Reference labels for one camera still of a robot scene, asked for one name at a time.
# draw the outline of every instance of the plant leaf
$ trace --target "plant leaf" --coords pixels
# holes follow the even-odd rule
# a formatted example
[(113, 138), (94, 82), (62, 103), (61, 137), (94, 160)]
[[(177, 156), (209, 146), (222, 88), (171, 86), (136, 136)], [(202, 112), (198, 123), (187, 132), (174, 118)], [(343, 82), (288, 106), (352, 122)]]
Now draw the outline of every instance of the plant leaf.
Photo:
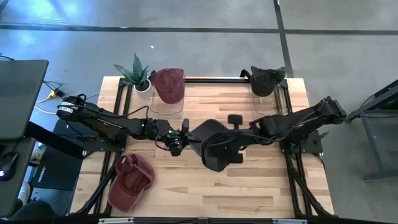
[(125, 69), (124, 67), (120, 66), (120, 65), (114, 65), (114, 67), (121, 72), (124, 77), (126, 77), (126, 79), (128, 80), (129, 83), (133, 82), (132, 80), (132, 72)]
[(122, 83), (125, 85), (133, 85), (133, 83), (129, 82), (128, 80), (123, 80)]
[(144, 68), (144, 71), (142, 71), (142, 77), (141, 77), (141, 80), (139, 82), (141, 85), (143, 85), (144, 82), (147, 80), (147, 74), (148, 74), (148, 66), (146, 66)]
[(124, 67), (120, 66), (120, 65), (114, 65), (114, 67), (120, 72), (122, 73), (125, 77), (128, 76), (128, 73), (130, 72), (129, 70), (125, 69)]
[(141, 81), (141, 76), (132, 74), (132, 81), (134, 82), (134, 84), (139, 85), (139, 82)]
[(134, 54), (134, 61), (132, 63), (132, 72), (133, 72), (134, 76), (138, 77), (138, 80), (141, 79), (142, 64), (136, 54)]

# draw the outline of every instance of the wooden tabletop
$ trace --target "wooden tabletop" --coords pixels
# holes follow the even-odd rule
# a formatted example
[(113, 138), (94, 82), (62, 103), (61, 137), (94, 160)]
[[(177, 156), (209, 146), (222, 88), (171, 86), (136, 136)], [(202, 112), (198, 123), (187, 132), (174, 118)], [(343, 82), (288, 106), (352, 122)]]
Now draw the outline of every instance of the wooden tabletop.
[[(98, 106), (112, 111), (120, 77), (104, 77)], [(301, 78), (288, 78), (289, 93), (294, 111), (308, 107), (307, 93)], [(120, 114), (124, 106), (123, 93)], [(162, 111), (157, 99), (142, 100), (134, 94), (129, 111), (152, 105)], [(267, 114), (276, 114), (274, 96), (251, 96), (248, 84), (186, 83), (183, 111), (175, 114), (150, 112), (152, 118), (166, 118), (173, 128), (181, 127), (182, 118), (190, 119), (193, 130), (206, 119), (214, 118), (224, 125), (229, 114), (241, 114), (241, 128), (248, 122)], [(130, 118), (143, 118), (140, 111)], [(113, 209), (113, 217), (225, 217), (270, 218), (293, 217), (292, 199), (284, 156), (277, 144), (249, 146), (242, 164), (230, 164), (223, 172), (214, 172), (201, 163), (200, 157), (189, 146), (181, 156), (172, 157), (169, 152), (157, 149), (153, 141), (129, 138), (125, 153), (144, 156), (155, 169), (155, 182), (145, 192), (138, 206), (131, 213)], [(71, 212), (83, 206), (98, 186), (103, 152), (95, 152), (83, 161)], [(333, 213), (328, 184), (322, 163), (313, 155), (304, 154), (303, 163), (308, 188), (327, 211)], [(304, 212), (301, 190), (298, 190), (300, 207)], [(104, 191), (103, 206), (108, 198)]]

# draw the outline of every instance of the yellow cable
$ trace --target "yellow cable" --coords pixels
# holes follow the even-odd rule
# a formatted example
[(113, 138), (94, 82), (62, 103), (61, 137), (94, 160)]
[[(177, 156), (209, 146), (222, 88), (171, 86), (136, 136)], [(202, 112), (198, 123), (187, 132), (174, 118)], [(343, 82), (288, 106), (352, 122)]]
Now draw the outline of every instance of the yellow cable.
[(48, 95), (48, 97), (46, 99), (40, 100), (40, 101), (36, 101), (36, 103), (43, 103), (43, 102), (46, 102), (47, 100), (49, 100), (51, 98), (55, 98), (55, 97), (57, 97), (56, 94), (55, 94), (55, 91), (51, 90), (51, 93)]
[(44, 100), (36, 101), (36, 103), (43, 103), (43, 102), (47, 101), (48, 99), (50, 99), (50, 96), (48, 96), (48, 97), (47, 97), (46, 99), (44, 99)]
[(56, 112), (49, 112), (49, 111), (45, 111), (42, 108), (39, 108), (38, 106), (35, 106), (36, 109), (38, 109), (39, 111), (43, 112), (43, 113), (47, 113), (47, 114), (57, 114)]

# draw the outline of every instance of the potted plant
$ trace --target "potted plant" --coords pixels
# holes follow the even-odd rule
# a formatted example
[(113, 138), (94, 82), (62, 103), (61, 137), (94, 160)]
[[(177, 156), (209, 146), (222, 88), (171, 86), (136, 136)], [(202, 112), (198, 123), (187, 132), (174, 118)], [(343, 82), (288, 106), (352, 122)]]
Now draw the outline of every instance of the potted plant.
[(124, 84), (134, 85), (134, 90), (137, 95), (143, 99), (148, 99), (154, 93), (152, 83), (147, 78), (148, 66), (142, 69), (142, 64), (136, 54), (134, 54), (134, 61), (132, 63), (132, 71), (125, 69), (120, 65), (114, 65), (115, 68), (121, 72), (126, 80)]

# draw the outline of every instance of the white pot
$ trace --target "white pot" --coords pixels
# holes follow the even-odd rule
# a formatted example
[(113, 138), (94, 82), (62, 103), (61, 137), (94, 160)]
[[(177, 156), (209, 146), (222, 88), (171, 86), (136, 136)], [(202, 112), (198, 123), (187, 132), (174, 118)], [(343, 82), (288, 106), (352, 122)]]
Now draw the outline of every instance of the white pot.
[(144, 91), (138, 91), (136, 89), (136, 86), (134, 85), (134, 90), (136, 91), (137, 95), (142, 99), (149, 99), (154, 94), (154, 87), (152, 86), (152, 83), (148, 79), (147, 81), (149, 82), (149, 87)]

